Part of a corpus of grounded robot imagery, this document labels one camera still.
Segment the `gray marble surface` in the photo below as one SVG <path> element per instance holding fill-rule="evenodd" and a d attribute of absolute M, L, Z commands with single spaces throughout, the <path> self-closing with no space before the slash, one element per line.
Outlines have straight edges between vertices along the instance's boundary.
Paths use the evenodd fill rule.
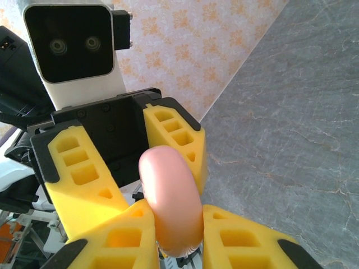
<path fill-rule="evenodd" d="M 290 1 L 202 124 L 204 203 L 359 268 L 359 1 Z"/>

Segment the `black camera panel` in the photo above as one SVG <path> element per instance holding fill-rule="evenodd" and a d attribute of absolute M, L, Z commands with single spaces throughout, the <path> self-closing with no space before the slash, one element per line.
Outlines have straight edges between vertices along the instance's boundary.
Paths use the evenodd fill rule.
<path fill-rule="evenodd" d="M 43 78 L 50 83 L 113 69 L 111 13 L 104 6 L 32 6 L 25 12 Z"/>

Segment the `orange object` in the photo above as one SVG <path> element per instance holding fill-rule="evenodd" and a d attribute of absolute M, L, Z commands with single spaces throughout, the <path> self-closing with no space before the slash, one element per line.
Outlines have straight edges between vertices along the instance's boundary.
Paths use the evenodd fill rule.
<path fill-rule="evenodd" d="M 15 230 L 19 231 L 21 229 L 20 224 L 16 224 Z M 0 228 L 0 263 L 3 263 L 5 261 L 6 255 L 9 252 L 13 239 L 12 234 L 10 234 L 10 226 L 7 224 L 2 225 Z"/>
<path fill-rule="evenodd" d="M 187 163 L 174 148 L 158 146 L 143 153 L 139 171 L 160 248 L 171 257 L 193 253 L 203 240 L 204 226 L 199 191 Z"/>

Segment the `orange flower pattern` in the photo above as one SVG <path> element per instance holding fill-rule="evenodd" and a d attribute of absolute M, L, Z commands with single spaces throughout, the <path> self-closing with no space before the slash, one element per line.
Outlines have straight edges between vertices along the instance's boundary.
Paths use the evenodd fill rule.
<path fill-rule="evenodd" d="M 24 39 L 13 2 L 0 3 L 0 25 Z M 134 15 L 134 45 L 117 52 L 127 90 L 157 87 L 200 120 L 287 2 L 113 0 Z"/>
<path fill-rule="evenodd" d="M 218 21 L 217 3 L 209 3 L 203 6 L 203 21 Z"/>

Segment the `black cable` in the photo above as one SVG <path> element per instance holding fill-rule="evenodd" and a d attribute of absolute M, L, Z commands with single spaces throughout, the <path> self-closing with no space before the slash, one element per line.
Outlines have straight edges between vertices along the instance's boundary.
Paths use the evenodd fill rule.
<path fill-rule="evenodd" d="M 6 113 L 0 113 L 0 122 L 13 125 L 23 131 L 26 131 L 29 125 L 33 125 L 50 119 L 51 116 L 49 114 L 36 117 L 21 117 Z"/>

